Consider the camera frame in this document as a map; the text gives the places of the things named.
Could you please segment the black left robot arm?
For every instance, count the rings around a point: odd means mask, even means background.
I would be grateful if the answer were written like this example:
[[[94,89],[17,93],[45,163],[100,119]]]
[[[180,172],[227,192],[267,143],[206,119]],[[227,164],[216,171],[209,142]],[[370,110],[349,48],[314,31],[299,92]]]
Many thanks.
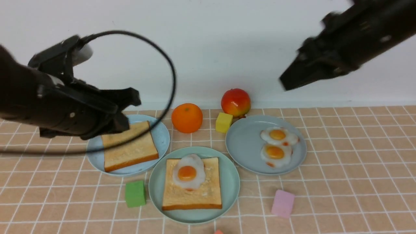
[[[26,66],[1,47],[1,118],[37,126],[49,139],[88,140],[129,130],[123,110],[141,104],[138,90],[98,89],[74,76],[74,66],[92,54],[78,35],[35,54]]]

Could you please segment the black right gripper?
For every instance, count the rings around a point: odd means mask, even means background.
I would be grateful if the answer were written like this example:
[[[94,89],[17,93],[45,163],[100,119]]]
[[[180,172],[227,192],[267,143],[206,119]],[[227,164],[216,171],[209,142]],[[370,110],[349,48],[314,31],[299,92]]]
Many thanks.
[[[414,0],[354,0],[342,13],[322,20],[279,78],[285,91],[345,76],[415,35]]]

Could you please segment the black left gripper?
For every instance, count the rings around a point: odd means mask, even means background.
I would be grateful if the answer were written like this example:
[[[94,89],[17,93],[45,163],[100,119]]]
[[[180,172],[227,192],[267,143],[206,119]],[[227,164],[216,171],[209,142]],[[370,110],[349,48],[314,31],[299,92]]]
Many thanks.
[[[78,35],[71,36],[35,54],[28,66],[47,74],[51,82],[37,88],[38,98],[57,117],[41,136],[79,136],[91,139],[98,135],[119,134],[130,129],[129,118],[118,109],[142,104],[139,91],[98,89],[74,76],[71,52],[85,45]]]

